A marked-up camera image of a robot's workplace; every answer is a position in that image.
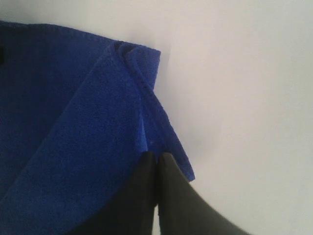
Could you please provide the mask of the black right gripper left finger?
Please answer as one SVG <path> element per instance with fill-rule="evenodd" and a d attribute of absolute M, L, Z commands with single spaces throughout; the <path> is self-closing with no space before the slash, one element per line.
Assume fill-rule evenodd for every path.
<path fill-rule="evenodd" d="M 156 160 L 145 152 L 130 179 L 99 212 L 84 224 L 84 235 L 150 235 L 155 199 Z"/>

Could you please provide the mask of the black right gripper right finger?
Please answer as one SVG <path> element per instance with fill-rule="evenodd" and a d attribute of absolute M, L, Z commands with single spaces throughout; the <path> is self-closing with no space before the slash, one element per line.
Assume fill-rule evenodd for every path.
<path fill-rule="evenodd" d="M 200 197 L 172 154 L 161 154 L 157 172 L 158 215 L 162 235 L 247 234 Z"/>

